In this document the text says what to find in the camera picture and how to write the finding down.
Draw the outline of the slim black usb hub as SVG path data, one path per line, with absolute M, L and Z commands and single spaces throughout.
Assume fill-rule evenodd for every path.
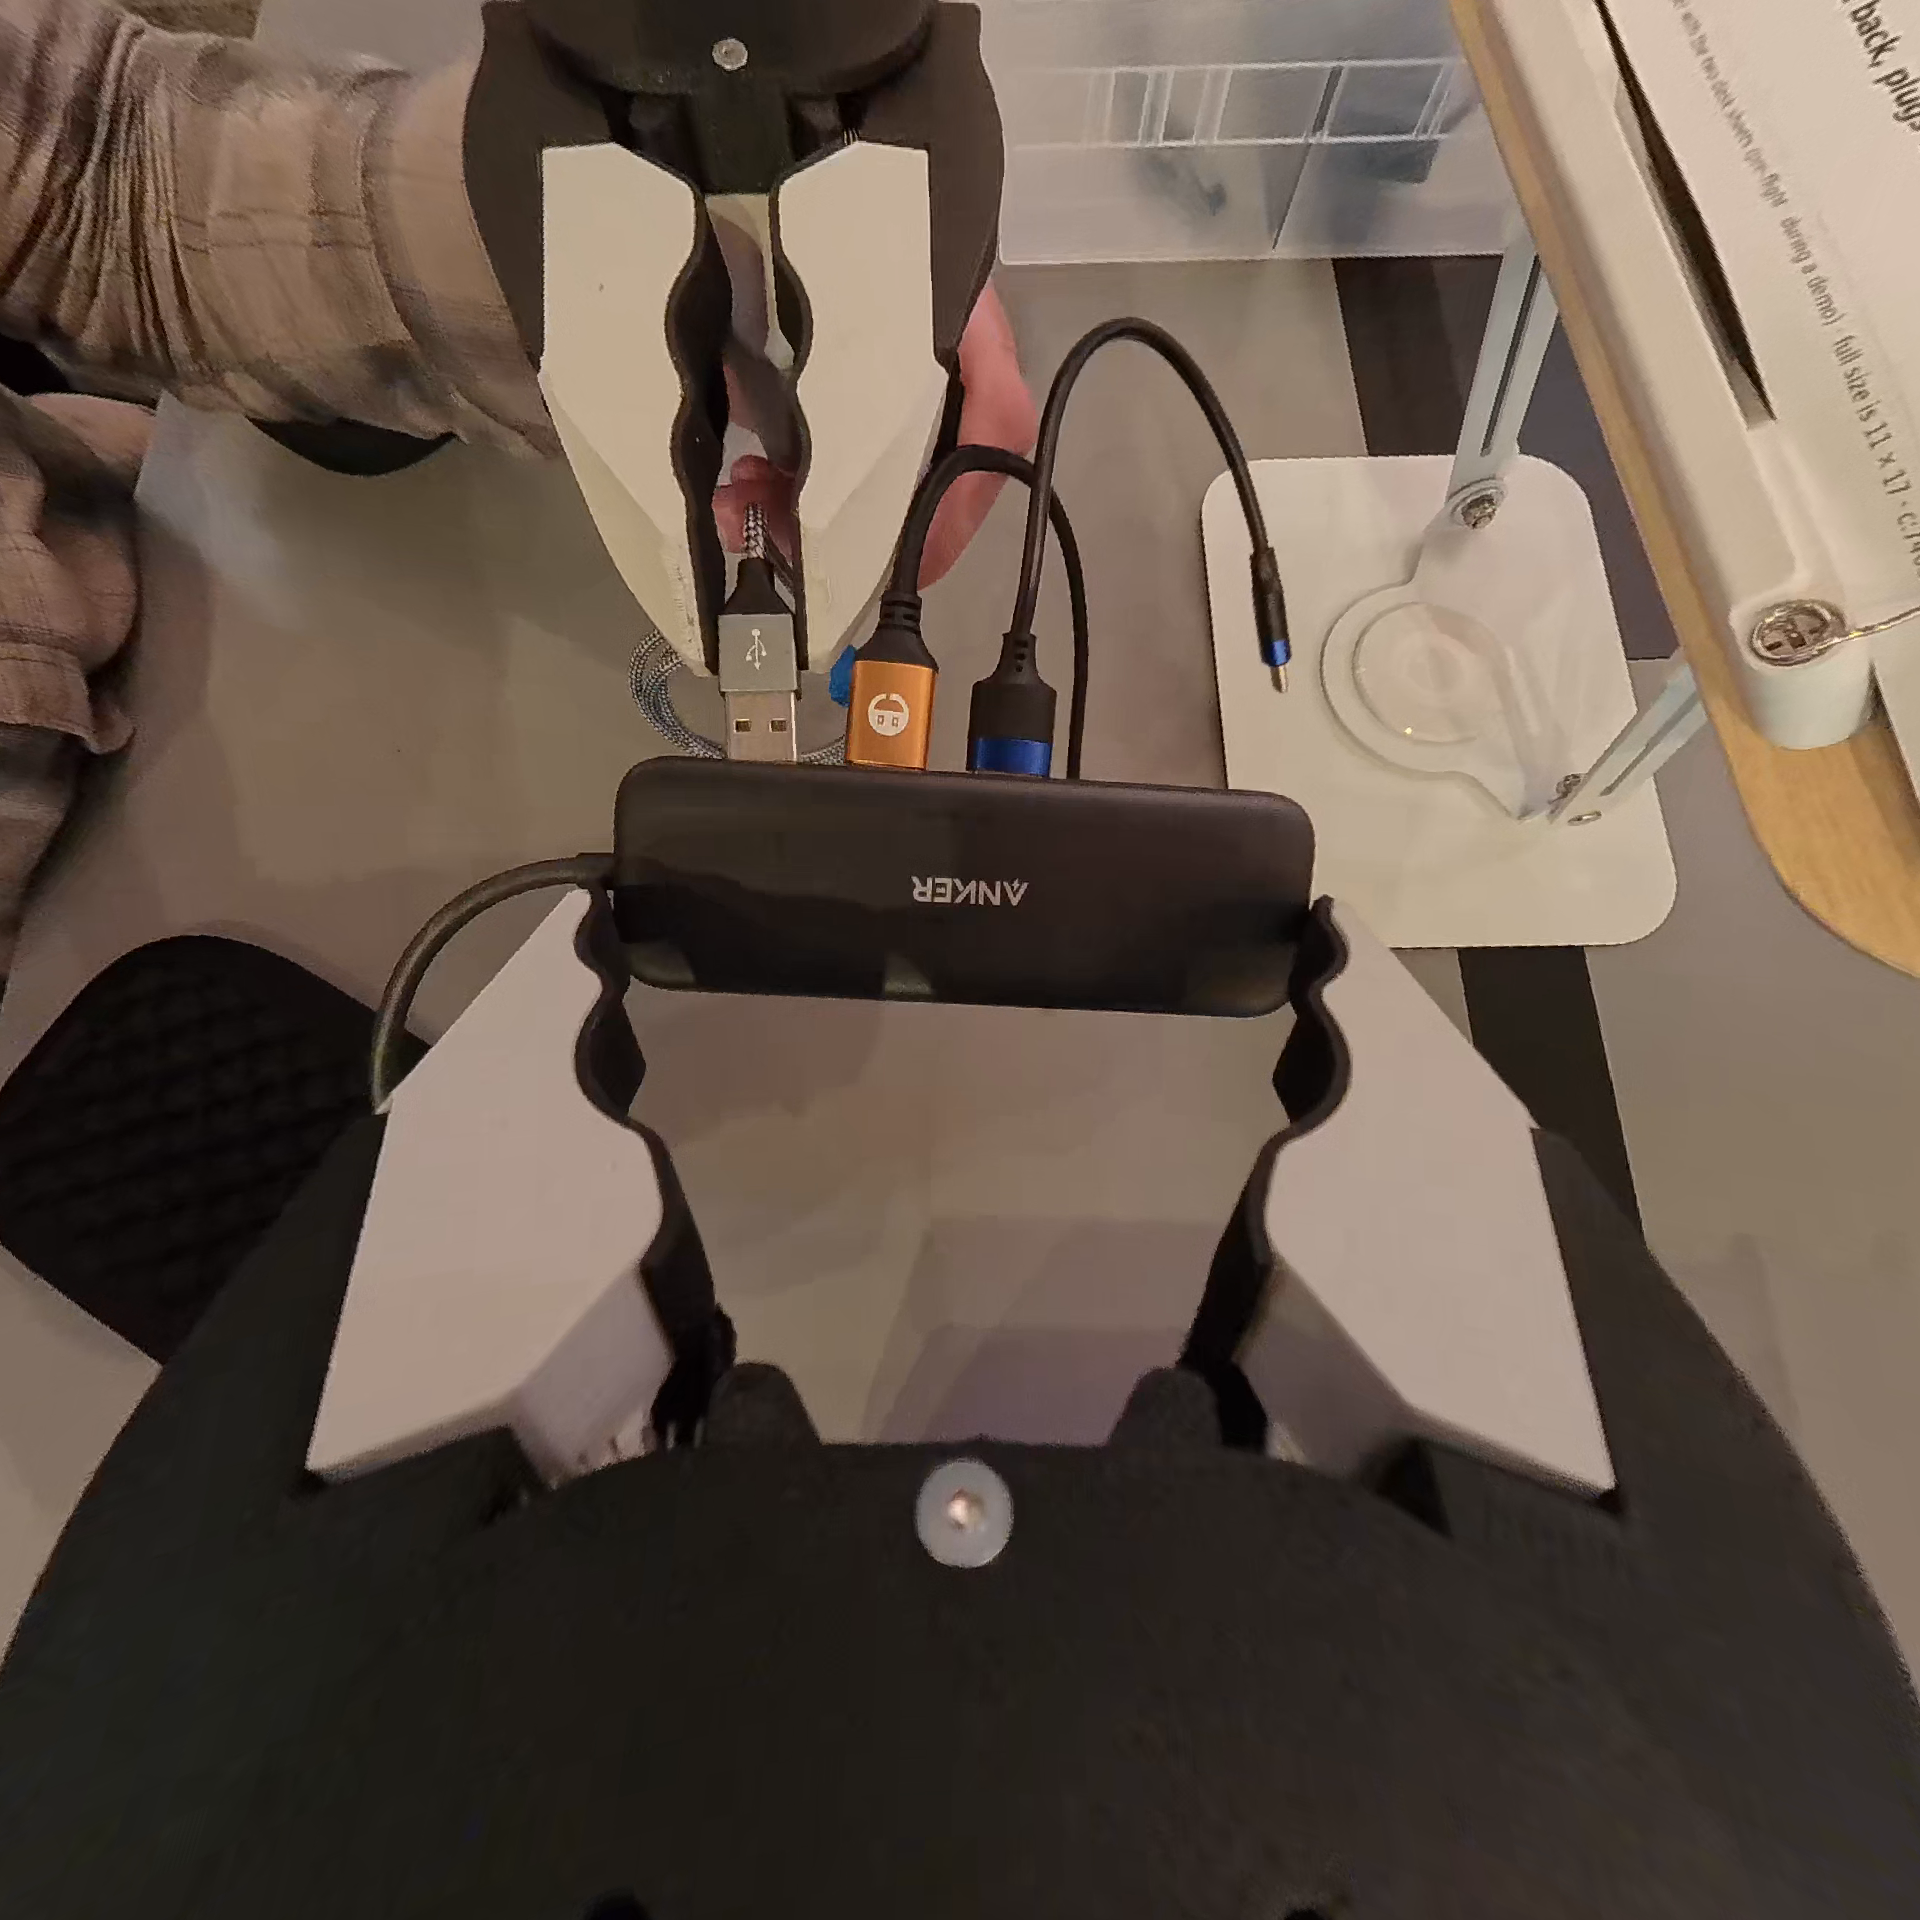
M 1313 867 L 1308 813 L 1267 793 L 649 758 L 609 891 L 661 989 L 1264 1017 Z

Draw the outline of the clear plastic bin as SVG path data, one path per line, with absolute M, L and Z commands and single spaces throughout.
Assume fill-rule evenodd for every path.
M 1496 255 L 1448 3 L 984 3 L 1005 266 Z

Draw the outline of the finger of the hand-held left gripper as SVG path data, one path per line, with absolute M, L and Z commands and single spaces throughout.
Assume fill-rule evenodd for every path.
M 730 267 L 692 182 L 624 147 L 542 155 L 540 389 L 593 526 L 684 660 L 717 658 Z
M 826 668 L 884 588 L 944 414 L 926 154 L 806 161 L 768 198 L 760 243 L 770 365 L 753 425 L 796 487 L 806 665 Z

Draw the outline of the person's left forearm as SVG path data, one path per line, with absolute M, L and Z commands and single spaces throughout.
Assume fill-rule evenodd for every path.
M 427 73 L 5 5 L 5 334 L 117 393 L 555 458 Z

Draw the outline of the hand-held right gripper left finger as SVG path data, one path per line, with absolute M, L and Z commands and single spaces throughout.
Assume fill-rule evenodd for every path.
M 692 1443 L 736 1338 L 645 1074 L 609 902 L 565 891 L 384 1094 L 307 1467 L 506 1431 L 546 1484 Z

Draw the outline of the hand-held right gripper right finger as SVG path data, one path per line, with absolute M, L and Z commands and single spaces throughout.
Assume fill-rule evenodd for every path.
M 1284 1125 L 1182 1348 L 1222 1433 L 1348 1482 L 1437 1445 L 1612 1494 L 1533 1117 L 1344 902 L 1313 905 L 1286 1007 Z

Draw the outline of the white stand base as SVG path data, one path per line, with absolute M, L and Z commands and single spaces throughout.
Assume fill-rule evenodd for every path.
M 1251 463 L 1286 690 L 1258 662 L 1236 487 L 1205 495 L 1227 785 L 1296 799 L 1316 890 L 1394 949 L 1633 943 L 1674 910 L 1652 778 L 1708 713 L 1684 662 L 1638 706 L 1590 503 L 1520 453 L 1555 324 L 1523 237 L 1450 460 Z

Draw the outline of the person's left hand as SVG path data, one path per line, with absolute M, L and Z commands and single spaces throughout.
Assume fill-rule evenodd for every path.
M 965 390 L 957 438 L 1030 458 L 1040 406 L 1024 378 L 1016 327 L 994 277 L 984 285 L 957 346 L 957 374 Z M 949 484 L 921 553 L 923 591 L 965 558 L 1004 487 L 1005 477 L 994 471 L 970 474 Z

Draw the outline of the instruction sheet on stand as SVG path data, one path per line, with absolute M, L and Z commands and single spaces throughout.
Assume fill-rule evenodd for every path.
M 1760 713 L 1748 638 L 1809 596 L 1792 514 L 1690 289 L 1600 7 L 1452 15 L 1680 644 L 1683 716 L 1713 722 L 1789 899 L 1916 977 L 1918 812 L 1893 727 L 1866 706 L 1848 735 L 1792 745 Z

